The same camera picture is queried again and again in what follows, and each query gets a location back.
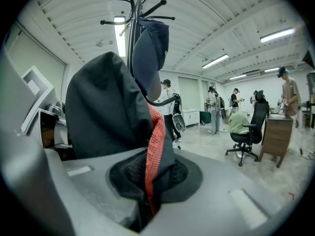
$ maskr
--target black cap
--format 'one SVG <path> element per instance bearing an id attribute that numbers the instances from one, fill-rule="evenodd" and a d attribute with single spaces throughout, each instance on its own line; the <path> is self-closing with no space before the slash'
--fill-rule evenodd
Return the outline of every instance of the black cap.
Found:
<path id="1" fill-rule="evenodd" d="M 282 66 L 282 67 L 280 67 L 279 70 L 278 70 L 277 77 L 278 77 L 278 78 L 282 77 L 282 75 L 283 75 L 284 73 L 287 73 L 287 69 L 286 69 L 284 66 Z"/>
<path id="2" fill-rule="evenodd" d="M 161 81 L 161 84 L 167 84 L 167 85 L 170 85 L 171 84 L 171 81 L 166 79 L 166 80 L 163 80 Z"/>
<path id="3" fill-rule="evenodd" d="M 168 25 L 147 19 L 140 19 L 139 24 L 144 31 L 133 49 L 133 73 L 141 91 L 155 101 L 161 94 L 158 71 L 163 68 L 168 52 Z"/>
<path id="4" fill-rule="evenodd" d="M 210 92 L 210 91 L 215 91 L 214 87 L 209 87 L 208 92 Z"/>

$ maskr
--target floor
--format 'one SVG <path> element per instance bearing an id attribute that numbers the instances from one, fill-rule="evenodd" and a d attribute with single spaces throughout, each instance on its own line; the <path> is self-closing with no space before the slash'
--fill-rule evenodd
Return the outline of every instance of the floor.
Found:
<path id="1" fill-rule="evenodd" d="M 306 137 L 302 129 L 294 129 L 294 135 L 290 142 L 286 156 L 280 166 L 276 167 L 278 158 L 265 154 L 260 163 L 254 162 L 251 156 L 245 156 L 243 166 L 239 167 L 240 154 L 230 152 L 227 156 L 227 149 L 233 148 L 235 144 L 230 137 L 230 134 L 222 133 L 216 135 L 208 134 L 207 130 L 211 124 L 191 125 L 182 134 L 182 142 L 179 143 L 181 149 L 186 149 L 192 153 L 196 153 L 205 157 L 226 162 L 232 167 L 253 179 L 255 182 L 273 192 L 279 202 L 283 206 L 292 201 L 298 195 L 303 194 L 304 188 L 308 185 L 310 176 L 313 175 L 315 169 L 315 161 L 307 160 L 311 148 L 314 149 L 313 133 L 308 133 L 308 139 L 304 139 L 304 158 L 300 155 L 299 149 L 301 146 L 301 137 Z M 228 129 L 227 124 L 221 124 L 222 128 Z M 253 153 L 259 155 L 261 144 L 253 145 Z"/>

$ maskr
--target person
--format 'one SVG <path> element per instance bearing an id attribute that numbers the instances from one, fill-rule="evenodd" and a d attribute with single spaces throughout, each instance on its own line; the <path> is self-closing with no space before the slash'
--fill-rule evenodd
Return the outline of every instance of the person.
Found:
<path id="1" fill-rule="evenodd" d="M 255 103 L 256 103 L 256 94 L 257 90 L 255 90 L 254 94 L 251 96 L 251 104 L 252 104 L 252 109 L 254 109 Z"/>
<path id="2" fill-rule="evenodd" d="M 293 78 L 289 77 L 288 70 L 284 66 L 279 68 L 278 78 L 280 77 L 284 80 L 281 94 L 284 115 L 296 120 L 299 111 L 298 101 L 300 95 L 297 83 Z"/>
<path id="3" fill-rule="evenodd" d="M 163 91 L 161 92 L 161 95 L 159 99 L 157 100 L 158 102 L 161 102 L 161 101 L 163 102 L 164 100 L 167 100 L 173 97 L 173 94 L 175 93 L 175 90 L 171 88 L 170 80 L 166 79 L 164 81 L 161 81 L 161 84 L 163 84 Z M 173 146 L 174 146 L 176 139 L 174 137 L 173 130 L 175 134 L 177 135 L 178 142 L 182 141 L 182 136 L 181 136 L 181 133 L 179 133 L 176 127 L 174 126 L 173 110 L 174 110 L 174 102 L 171 102 L 169 104 L 162 106 L 162 114 L 164 115 L 165 126 L 171 136 L 171 139 L 173 141 Z"/>
<path id="4" fill-rule="evenodd" d="M 232 95 L 231 95 L 231 101 L 232 101 L 232 113 L 237 113 L 238 112 L 238 103 L 241 101 L 240 99 L 238 100 L 236 98 L 236 95 L 238 93 L 238 89 L 235 88 Z"/>
<path id="5" fill-rule="evenodd" d="M 225 112 L 225 103 L 224 100 L 222 99 L 222 97 L 218 94 L 219 98 L 220 98 L 220 109 L 221 109 L 221 116 L 222 116 L 222 120 L 223 123 L 226 123 L 226 112 Z"/>
<path id="6" fill-rule="evenodd" d="M 218 134 L 220 132 L 220 112 L 221 103 L 219 94 L 216 92 L 214 87 L 209 87 L 208 92 L 210 93 L 210 111 L 211 111 L 211 129 L 208 130 L 209 134 Z"/>

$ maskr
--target ceiling beam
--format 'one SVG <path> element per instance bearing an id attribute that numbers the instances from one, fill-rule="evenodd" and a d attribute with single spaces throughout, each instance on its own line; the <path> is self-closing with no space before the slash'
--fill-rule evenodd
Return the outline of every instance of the ceiling beam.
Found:
<path id="1" fill-rule="evenodd" d="M 265 0 L 254 7 L 248 9 L 247 11 L 243 12 L 242 14 L 236 16 L 229 22 L 227 22 L 225 25 L 223 25 L 221 28 L 216 30 L 214 33 L 212 33 L 210 36 L 208 36 L 206 39 L 204 39 L 201 43 L 199 43 L 190 53 L 188 53 L 185 57 L 183 57 L 176 65 L 175 65 L 175 71 L 179 70 L 186 62 L 188 62 L 194 55 L 196 55 L 198 52 L 200 52 L 202 49 L 204 49 L 206 46 L 208 46 L 213 41 L 220 38 L 222 35 L 224 35 L 227 31 L 233 30 L 236 28 L 239 24 L 243 23 L 244 20 L 251 18 L 255 14 L 261 12 L 262 10 L 272 7 L 276 4 L 285 2 L 284 0 Z"/>
<path id="2" fill-rule="evenodd" d="M 306 36 L 294 37 L 291 40 L 291 44 L 292 45 L 300 44 L 300 43 L 303 43 L 303 42 L 307 42 Z M 286 46 L 288 44 L 290 44 L 290 38 L 284 39 L 284 40 L 281 40 L 281 41 L 278 41 L 278 42 L 274 42 L 274 43 L 271 43 L 269 45 L 262 46 L 260 48 L 256 48 L 255 50 L 252 50 L 250 52 L 241 54 L 241 55 L 239 55 L 239 56 L 237 56 L 235 58 L 232 58 L 232 59 L 229 59 L 227 61 L 221 62 L 220 64 L 223 65 L 223 66 L 227 66 L 227 65 L 230 65 L 232 63 L 235 63 L 235 62 L 238 62 L 238 61 L 241 61 L 241 60 L 244 60 L 244 59 L 255 57 L 256 55 L 259 55 L 259 54 L 261 54 L 263 52 L 267 52 L 267 51 L 270 51 L 270 50 L 273 50 L 273 49 L 277 49 L 277 48 Z M 209 74 L 211 72 L 217 71 L 220 68 L 221 68 L 220 66 L 216 65 L 216 67 L 214 67 L 212 69 L 207 69 L 207 70 L 203 71 L 203 75 L 206 75 L 206 74 Z"/>
<path id="3" fill-rule="evenodd" d="M 244 68 L 241 68 L 237 71 L 234 71 L 235 72 L 235 76 L 238 76 L 238 75 L 241 75 L 245 72 L 249 72 L 249 71 L 252 71 L 252 70 L 257 70 L 257 69 L 262 69 L 262 68 L 269 68 L 269 67 L 276 67 L 277 65 L 281 65 L 283 62 L 284 63 L 291 63 L 291 62 L 294 62 L 296 61 L 297 59 L 299 59 L 299 56 L 298 55 L 292 55 L 292 56 L 288 56 L 284 62 L 284 57 L 283 58 L 280 58 L 280 59 L 275 59 L 275 60 L 272 60 L 272 61 L 268 61 L 268 62 L 264 62 L 264 63 L 259 63 L 259 64 L 256 64 L 256 65 L 251 65 L 249 67 L 244 67 Z M 218 76 L 216 77 L 217 80 L 225 80 L 226 78 L 229 78 L 230 75 L 229 74 L 224 74 L 222 76 Z"/>

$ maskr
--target chair armrest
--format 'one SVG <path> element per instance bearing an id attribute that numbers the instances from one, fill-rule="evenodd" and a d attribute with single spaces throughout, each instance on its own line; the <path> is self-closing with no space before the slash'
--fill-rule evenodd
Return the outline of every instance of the chair armrest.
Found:
<path id="1" fill-rule="evenodd" d="M 257 127 L 256 124 L 247 124 L 247 125 L 242 125 L 243 127 L 247 127 L 247 128 L 255 128 Z"/>

